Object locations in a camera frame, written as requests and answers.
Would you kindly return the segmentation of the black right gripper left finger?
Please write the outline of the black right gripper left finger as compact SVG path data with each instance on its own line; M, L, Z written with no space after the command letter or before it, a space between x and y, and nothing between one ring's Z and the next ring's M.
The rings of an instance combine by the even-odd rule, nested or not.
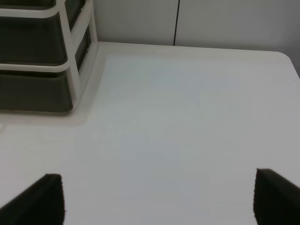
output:
M2 225L64 224L64 191L60 174L46 174L0 208Z

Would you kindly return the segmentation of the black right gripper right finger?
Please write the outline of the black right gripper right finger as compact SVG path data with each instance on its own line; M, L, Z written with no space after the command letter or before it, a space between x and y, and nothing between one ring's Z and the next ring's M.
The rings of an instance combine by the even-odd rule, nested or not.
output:
M298 225L300 188L272 169L257 169L253 211L259 225Z

